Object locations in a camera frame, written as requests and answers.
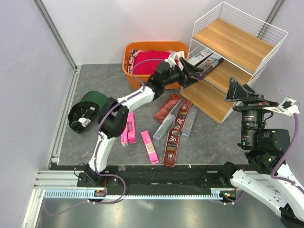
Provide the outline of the purple white toothpaste box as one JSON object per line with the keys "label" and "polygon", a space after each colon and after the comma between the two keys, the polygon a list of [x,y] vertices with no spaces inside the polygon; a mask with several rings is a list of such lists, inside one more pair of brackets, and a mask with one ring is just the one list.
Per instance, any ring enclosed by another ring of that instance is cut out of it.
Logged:
{"label": "purple white toothpaste box", "polygon": [[213,51],[205,48],[197,54],[191,56],[187,62],[193,66],[198,66],[201,62],[203,62],[207,57],[213,54]]}

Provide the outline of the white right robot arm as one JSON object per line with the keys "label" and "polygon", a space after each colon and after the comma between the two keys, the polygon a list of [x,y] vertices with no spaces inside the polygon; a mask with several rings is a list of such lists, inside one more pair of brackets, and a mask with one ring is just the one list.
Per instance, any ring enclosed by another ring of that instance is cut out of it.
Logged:
{"label": "white right robot arm", "polygon": [[[241,189],[269,207],[286,228],[304,226],[304,188],[286,162],[299,132],[298,106],[296,100],[286,97],[281,103],[268,101],[247,84],[229,79],[226,101],[242,102],[233,107],[241,113],[241,140],[238,146],[246,151],[248,163],[254,170],[273,184],[271,190],[231,162],[218,171],[218,183],[223,187],[232,185]],[[269,113],[293,116],[293,137],[285,129],[265,128],[264,115]]]}

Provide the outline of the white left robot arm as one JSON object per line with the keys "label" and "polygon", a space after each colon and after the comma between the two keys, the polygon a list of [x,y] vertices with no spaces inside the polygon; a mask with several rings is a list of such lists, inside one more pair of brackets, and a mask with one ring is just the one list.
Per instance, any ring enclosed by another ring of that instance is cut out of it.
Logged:
{"label": "white left robot arm", "polygon": [[140,106],[158,99],[163,93],[165,86],[178,83],[184,88],[196,83],[194,78],[202,74],[203,70],[190,63],[184,58],[179,58],[179,64],[172,60],[161,61],[154,73],[146,82],[141,82],[137,91],[119,98],[108,98],[100,112],[100,122],[97,128],[97,143],[94,154],[88,163],[88,182],[94,187],[99,187],[104,182],[101,173],[107,166],[107,159],[115,140],[123,133],[127,125],[128,114]]}

